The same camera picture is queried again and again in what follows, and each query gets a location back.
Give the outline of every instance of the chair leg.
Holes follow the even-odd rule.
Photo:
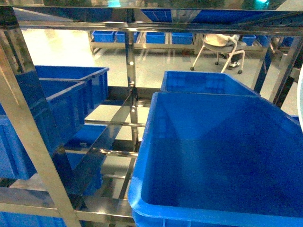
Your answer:
[[[241,53],[242,53],[242,63],[241,63],[241,69],[238,71],[238,74],[242,74],[244,68],[245,51],[241,51]]]
[[[221,73],[224,73],[224,71],[226,70],[226,68],[227,68],[227,66],[228,66],[228,64],[231,62],[231,60],[232,60],[232,54],[230,53],[229,54],[229,57],[228,57],[228,59],[227,59],[227,61],[226,61],[226,63],[225,63],[225,65],[224,65],[224,67],[223,67],[223,69],[222,69],[222,71],[221,71]]]
[[[192,66],[192,67],[190,67],[190,70],[192,70],[192,71],[194,71],[194,70],[195,70],[195,64],[196,64],[196,62],[197,62],[198,58],[200,57],[200,55],[201,55],[202,50],[204,49],[204,47],[205,47],[204,45],[201,47],[201,49],[200,49],[200,51],[199,51],[199,54],[197,55],[197,57],[196,57],[196,59],[195,59],[195,61],[194,61],[193,66]]]
[[[216,61],[215,65],[219,65],[219,52],[217,52],[217,61]]]

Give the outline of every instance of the light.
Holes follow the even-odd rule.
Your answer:
[[[108,7],[121,7],[120,0],[109,0]]]

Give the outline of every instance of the blue plastic bin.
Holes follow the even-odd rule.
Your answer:
[[[166,71],[161,91],[226,95],[259,94],[225,73]]]
[[[69,150],[90,148],[105,128],[106,125],[85,124],[84,127],[64,145],[64,147]]]
[[[293,44],[293,41],[294,41],[294,37],[291,36],[284,37],[282,46],[291,46]]]
[[[146,43],[148,44],[164,44],[165,33],[164,32],[147,32]]]
[[[245,42],[247,46],[252,46],[256,38],[257,37],[255,35],[245,35],[242,38],[242,42]]]
[[[1,227],[66,227],[62,218],[0,212]]]
[[[107,71],[103,67],[36,66],[39,78],[53,78],[60,81],[84,81],[85,116],[96,109],[108,96]]]
[[[97,43],[113,43],[115,40],[115,32],[112,31],[94,31],[93,36]]]
[[[77,153],[66,153],[67,158],[70,162],[71,168],[75,169],[79,162],[85,156],[84,154],[77,154]],[[102,175],[101,175],[101,167],[97,169],[96,175],[91,179],[88,187],[86,188],[83,195],[94,195],[95,192],[101,188],[102,186]]]
[[[193,34],[192,33],[175,33],[172,35],[172,44],[187,44],[190,45],[193,43]]]
[[[134,42],[137,42],[140,32],[134,32]],[[116,32],[116,38],[118,43],[125,43],[125,32]]]
[[[258,96],[155,93],[129,188],[138,227],[303,226],[303,133]]]
[[[46,100],[58,127],[63,143],[66,143],[84,125],[84,82],[41,80]],[[60,140],[48,134],[45,112],[34,115],[50,154],[60,145]],[[29,179],[36,170],[19,137],[0,105],[0,177]]]

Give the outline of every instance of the metal rail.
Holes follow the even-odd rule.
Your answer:
[[[139,8],[144,8],[145,5],[137,5],[140,1],[124,1],[122,7],[116,9],[114,7],[113,15],[116,18],[111,17],[109,20],[100,21],[99,16],[92,15],[84,20],[75,19],[76,14],[73,16],[62,17],[54,14],[60,11],[60,7],[54,2],[44,1],[44,3],[38,2],[31,6],[38,6],[37,8],[27,8],[31,11],[37,10],[36,13],[31,15],[29,19],[22,19],[17,22],[17,18],[13,12],[11,6],[28,6],[28,1],[21,0],[16,3],[10,3],[11,1],[5,1],[0,3],[2,6],[9,5],[10,7],[0,7],[0,102],[4,107],[9,119],[11,120],[17,134],[19,135],[27,153],[32,159],[39,175],[41,176],[44,184],[47,187],[47,192],[37,190],[26,190],[26,189],[14,189],[0,187],[0,211],[25,213],[32,215],[43,215],[50,217],[61,217],[64,219],[67,227],[79,227],[79,220],[93,221],[93,222],[104,222],[104,223],[119,223],[125,225],[133,225],[134,220],[132,218],[131,207],[127,200],[124,200],[125,192],[129,179],[132,174],[132,170],[135,164],[135,158],[138,155],[138,148],[140,146],[138,141],[138,127],[144,127],[144,124],[139,124],[137,120],[137,108],[139,106],[149,106],[151,96],[153,92],[158,91],[154,88],[138,88],[136,87],[135,77],[135,58],[134,49],[141,48],[141,44],[134,43],[133,32],[135,31],[161,31],[161,32],[192,32],[192,33],[225,33],[225,34],[252,34],[252,35],[303,35],[302,24],[300,24],[302,18],[302,12],[277,12],[270,11],[269,14],[273,14],[267,18],[259,18],[255,21],[240,21],[236,24],[203,24],[194,23],[191,15],[198,15],[200,10],[184,10],[185,8],[196,8],[196,9],[246,9],[251,10],[247,5],[237,5],[236,7],[229,7],[227,5],[218,5],[211,7],[208,4],[202,6],[201,3],[193,3],[190,5],[190,1],[169,1],[165,6],[161,6],[165,1],[158,1],[159,8],[172,8],[172,6],[178,9],[172,12],[171,23],[152,23],[146,17],[142,17]],[[268,9],[275,10],[282,5],[283,0],[271,1]],[[97,6],[96,10],[103,10],[99,7],[110,7],[109,1],[102,1],[102,3],[94,4],[88,2],[88,5],[81,5],[78,1],[69,1],[64,3],[64,6],[78,7],[75,8],[79,12],[89,10],[89,7]],[[46,13],[39,12],[41,6],[50,6],[50,8],[43,8]],[[89,123],[108,124],[106,130],[94,143],[94,145],[81,152],[88,153],[87,160],[83,161],[81,168],[79,167],[76,174],[81,178],[83,182],[77,183],[82,186],[82,190],[85,188],[88,180],[83,179],[84,175],[81,175],[82,170],[86,170],[90,160],[95,160],[101,155],[116,156],[116,157],[127,157],[131,158],[131,162],[128,166],[125,176],[119,175],[106,175],[108,178],[115,178],[117,180],[123,180],[122,189],[119,193],[119,199],[106,198],[100,196],[89,196],[89,197],[77,197],[76,202],[83,202],[87,207],[85,210],[80,210],[79,207],[73,206],[74,198],[67,193],[67,185],[71,170],[67,168],[65,171],[62,169],[56,169],[55,165],[49,155],[50,151],[46,146],[45,140],[42,138],[41,133],[37,127],[37,123],[34,119],[34,113],[30,108],[33,105],[41,105],[47,111],[47,117],[50,122],[53,122],[52,114],[49,111],[45,97],[43,95],[41,86],[37,80],[34,65],[30,58],[27,46],[22,36],[19,24],[21,26],[31,28],[47,28],[47,29],[75,29],[75,30],[111,30],[111,31],[125,31],[125,50],[126,50],[126,64],[127,64],[127,79],[128,87],[110,87],[109,96],[111,100],[124,103],[120,110],[115,114],[110,122],[104,121],[87,121]],[[92,47],[98,47],[97,43],[93,43],[91,33],[89,33],[89,41],[93,45]],[[123,48],[123,44],[117,44],[117,46]],[[296,56],[298,49],[302,46],[302,41],[297,40],[291,47],[291,53],[287,63],[292,63]],[[146,48],[158,48],[159,46],[149,44],[145,45]],[[270,48],[264,51],[264,54],[270,57]],[[264,82],[267,69],[269,67],[268,61],[260,62],[258,73],[255,78],[254,86],[257,91],[260,91]],[[279,95],[281,91],[281,85],[285,83],[289,75],[289,66],[285,65],[284,69],[281,70],[279,78],[282,83],[277,85],[276,93],[272,97]],[[22,79],[25,76],[29,76],[29,87],[30,91],[35,94],[37,99],[35,102],[30,102],[29,96],[25,92],[26,89],[23,87]],[[124,122],[127,115],[131,114],[131,123]],[[58,135],[55,124],[54,127],[50,128],[49,133]],[[113,144],[113,135],[116,135],[122,126],[132,127],[132,141],[131,148],[129,150],[111,150]],[[65,158],[65,150],[63,146],[60,146],[56,150],[55,154],[61,155]]]

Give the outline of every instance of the metal frame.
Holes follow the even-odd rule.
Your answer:
[[[142,48],[156,49],[158,49],[159,46],[146,44],[146,47],[144,47],[144,44],[135,44],[133,32],[220,32],[222,34],[246,33],[254,35],[303,35],[302,27],[291,26],[285,22],[286,25],[281,29],[280,23],[276,23],[280,19],[283,19],[284,23],[284,20],[286,21],[290,18],[294,18],[296,15],[302,14],[298,12],[287,13],[281,17],[275,16],[271,18],[261,18],[254,23],[243,22],[234,25],[222,26],[210,24],[189,24],[187,21],[192,20],[192,17],[188,17],[185,21],[181,18],[182,15],[185,15],[185,10],[180,10],[180,12],[177,11],[174,13],[174,23],[137,23],[134,19],[134,9],[131,7],[115,10],[121,10],[121,14],[123,14],[123,16],[126,13],[124,21],[80,22],[72,20],[23,20],[18,23],[12,7],[0,7],[0,102],[48,190],[48,192],[40,192],[0,187],[0,211],[61,217],[64,219],[67,227],[79,227],[79,220],[134,225],[131,207],[124,198],[135,164],[135,159],[138,154],[138,148],[140,146],[138,141],[138,127],[145,126],[144,124],[138,123],[137,107],[139,105],[149,106],[152,93],[158,90],[154,88],[144,89],[136,87],[134,50],[135,48],[141,48],[140,45],[142,45]],[[268,23],[272,23],[272,26],[261,26],[262,24],[267,25]],[[33,103],[31,103],[28,96],[26,96],[25,89],[20,82],[20,78],[27,73],[31,73],[30,81],[37,81],[38,78],[19,25],[34,28],[86,30],[89,31],[89,41],[91,44],[93,44],[91,30],[127,32],[125,36],[125,50],[128,87],[110,87],[109,99],[111,100],[106,102],[108,104],[115,103],[116,105],[121,105],[121,108],[110,122],[94,121],[94,123],[106,123],[108,126],[105,129],[105,132],[102,133],[90,149],[77,151],[86,152],[87,159],[81,163],[81,169],[79,168],[76,172],[70,173],[71,175],[66,175],[60,169],[55,168],[53,163],[54,160],[52,160],[49,155],[45,141],[41,136],[33,117],[33,113],[31,112],[32,110],[30,107]],[[277,86],[278,90],[274,91],[272,96],[276,97],[280,94],[280,91],[283,90],[282,88],[289,76],[292,62],[296,58],[298,50],[302,47],[302,44],[301,38],[298,38],[297,42],[294,42],[290,51],[289,61],[287,61],[290,65],[285,65],[284,69],[281,70],[279,78],[282,78],[282,83],[279,82],[279,86]],[[95,47],[102,48],[106,47],[107,44],[102,44],[103,46],[95,45],[97,44],[94,43],[90,46],[92,51],[94,51]],[[118,48],[123,48],[123,44],[115,45],[117,45]],[[202,43],[198,41],[197,46],[202,46]],[[182,49],[183,46],[172,47],[172,49],[176,48]],[[263,61],[261,61],[259,68],[260,71],[264,69],[264,67],[262,67],[264,65],[266,65],[267,69],[269,66],[268,64],[270,63],[267,62],[264,64]],[[258,92],[262,88],[266,72],[267,70],[264,70],[261,73],[258,71],[255,81],[256,86],[254,87]],[[36,94],[43,94],[41,86],[31,89]],[[44,96],[40,96],[39,101],[42,106],[46,103]],[[49,113],[49,120],[53,121],[52,114],[48,107],[46,108],[46,111]],[[131,123],[125,123],[125,119],[129,113],[131,114]],[[132,128],[133,141],[130,146],[129,143],[125,141],[117,141],[114,147],[119,147],[120,150],[110,150],[109,145],[111,145],[113,141],[106,135],[107,133],[113,135],[117,134],[122,126],[130,126]],[[55,126],[52,130],[52,133],[58,134]],[[61,155],[64,157],[65,152],[71,151],[65,151],[63,146],[60,146],[55,152],[55,155]],[[102,155],[131,158],[131,162],[125,176],[106,176],[106,178],[124,180],[119,198],[85,198],[70,194],[68,190],[70,184],[72,186],[79,186],[82,184],[82,187],[79,189],[81,191],[85,189],[88,179],[84,180],[82,183],[77,181],[69,182],[67,179],[69,179],[70,176],[72,176],[72,179],[75,179],[76,177],[73,176],[73,174],[78,174],[77,176],[81,177],[80,173],[85,172],[88,169],[88,166],[93,168],[97,167],[97,161],[90,163],[88,160],[98,160]]]

